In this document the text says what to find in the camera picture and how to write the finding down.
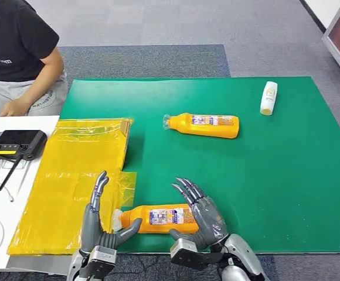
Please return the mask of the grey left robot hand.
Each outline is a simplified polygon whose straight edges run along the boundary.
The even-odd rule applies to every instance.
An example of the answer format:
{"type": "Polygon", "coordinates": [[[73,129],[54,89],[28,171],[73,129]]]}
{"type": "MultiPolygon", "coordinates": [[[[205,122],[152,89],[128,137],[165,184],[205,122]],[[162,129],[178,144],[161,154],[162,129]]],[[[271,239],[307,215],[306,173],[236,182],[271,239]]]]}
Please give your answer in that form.
{"type": "Polygon", "coordinates": [[[104,188],[109,182],[107,171],[101,172],[92,189],[91,199],[86,204],[81,231],[80,251],[91,253],[95,246],[116,250],[119,245],[137,234],[142,224],[141,218],[135,219],[127,228],[110,234],[102,228],[100,219],[100,199],[104,188]]]}

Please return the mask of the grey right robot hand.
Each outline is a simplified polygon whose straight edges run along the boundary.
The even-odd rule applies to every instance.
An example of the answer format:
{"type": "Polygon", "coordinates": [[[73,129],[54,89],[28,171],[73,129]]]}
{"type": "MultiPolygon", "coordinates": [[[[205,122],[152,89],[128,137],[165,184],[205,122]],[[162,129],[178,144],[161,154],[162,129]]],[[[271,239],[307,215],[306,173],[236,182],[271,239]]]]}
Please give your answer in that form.
{"type": "Polygon", "coordinates": [[[170,229],[168,234],[171,237],[175,241],[182,238],[193,242],[197,250],[202,251],[229,235],[225,221],[211,197],[189,179],[177,177],[176,180],[177,183],[172,185],[191,209],[198,230],[194,234],[183,234],[170,229]]]}

